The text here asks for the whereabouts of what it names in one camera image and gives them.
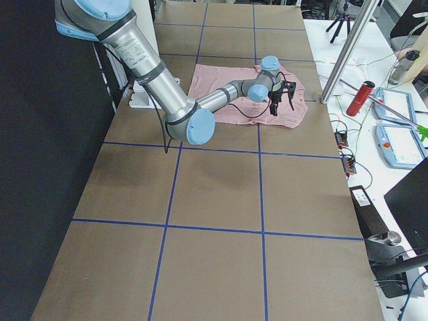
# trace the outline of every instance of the red bottle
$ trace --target red bottle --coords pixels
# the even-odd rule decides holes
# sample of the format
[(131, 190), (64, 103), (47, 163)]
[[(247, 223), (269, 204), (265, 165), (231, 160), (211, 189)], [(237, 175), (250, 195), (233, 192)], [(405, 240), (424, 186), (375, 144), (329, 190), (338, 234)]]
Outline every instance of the red bottle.
[(348, 109), (346, 110), (346, 113), (349, 116), (355, 116), (358, 114), (361, 106), (366, 102), (374, 87), (375, 84), (370, 81), (362, 83), (360, 90), (356, 93), (354, 100), (350, 103)]

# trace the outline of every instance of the light blue joint cap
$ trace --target light blue joint cap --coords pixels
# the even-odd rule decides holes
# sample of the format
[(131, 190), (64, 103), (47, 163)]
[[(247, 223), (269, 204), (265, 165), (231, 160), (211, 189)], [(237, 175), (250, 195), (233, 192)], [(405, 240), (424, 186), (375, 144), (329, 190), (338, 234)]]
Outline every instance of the light blue joint cap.
[(192, 145), (205, 144), (214, 135), (215, 119), (207, 109), (198, 109), (187, 124), (186, 137)]
[(74, 0), (88, 15), (100, 20), (122, 19), (131, 9), (130, 0)]
[(80, 29), (76, 29), (76, 28), (70, 27), (68, 25), (64, 25), (64, 24), (62, 24), (56, 20), (55, 20), (55, 23), (56, 23), (57, 31), (62, 35), (66, 35), (67, 37), (72, 37), (72, 38), (77, 38), (77, 39), (83, 39), (83, 40), (97, 41), (98, 42), (97, 37), (91, 32), (82, 31)]
[(263, 99), (268, 95), (269, 90), (261, 84), (252, 85), (248, 90), (248, 98), (254, 102), (263, 102)]
[(280, 61), (276, 56), (266, 56), (261, 60), (260, 66), (262, 70), (269, 72), (277, 70), (280, 67)]

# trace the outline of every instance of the pink cloth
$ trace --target pink cloth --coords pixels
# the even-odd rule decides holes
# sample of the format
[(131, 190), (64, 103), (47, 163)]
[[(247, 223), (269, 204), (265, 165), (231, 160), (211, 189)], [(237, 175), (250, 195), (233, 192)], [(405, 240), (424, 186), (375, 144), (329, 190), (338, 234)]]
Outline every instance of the pink cloth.
[[(283, 94), (282, 102), (278, 106), (278, 116), (271, 115), (268, 108), (260, 117), (247, 118), (239, 113), (235, 107), (225, 106), (214, 113), (215, 121), (229, 124), (256, 124), (259, 122), (261, 124), (281, 125), (288, 128), (297, 127), (308, 111), (303, 97), (305, 87), (303, 87), (295, 75), (285, 70), (282, 66), (280, 70), (286, 75), (287, 81), (296, 83), (296, 91), (292, 100), (294, 111), (290, 107), (287, 94)], [(254, 68), (228, 68), (197, 64), (189, 89), (189, 96), (196, 99), (201, 98), (220, 87), (224, 87), (224, 85), (232, 80), (254, 79), (259, 74), (259, 71), (259, 66), (255, 66)], [(268, 105), (267, 102), (257, 103), (245, 97), (238, 98), (232, 103), (248, 116), (260, 114)]]

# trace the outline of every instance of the computer monitor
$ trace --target computer monitor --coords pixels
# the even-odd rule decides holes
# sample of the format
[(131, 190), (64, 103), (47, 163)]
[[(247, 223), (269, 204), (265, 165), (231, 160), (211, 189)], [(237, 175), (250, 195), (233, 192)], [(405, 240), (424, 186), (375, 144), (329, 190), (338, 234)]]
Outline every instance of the computer monitor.
[(428, 158), (399, 181), (385, 201), (415, 253), (428, 251)]

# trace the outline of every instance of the black backdrop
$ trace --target black backdrop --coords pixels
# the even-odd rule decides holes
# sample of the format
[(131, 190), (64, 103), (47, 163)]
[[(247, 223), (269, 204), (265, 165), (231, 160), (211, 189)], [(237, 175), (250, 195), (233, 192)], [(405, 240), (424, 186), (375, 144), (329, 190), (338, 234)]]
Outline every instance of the black backdrop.
[(53, 0), (0, 2), (2, 321), (30, 319), (114, 115), (93, 44), (54, 17)]
[[(404, 14), (391, 30), (390, 37), (395, 38), (408, 35), (414, 27), (424, 20), (424, 18), (414, 18), (413, 14), (426, 11), (428, 11), (428, 0), (412, 0)], [(424, 29), (425, 27), (418, 29), (414, 35), (420, 35)]]

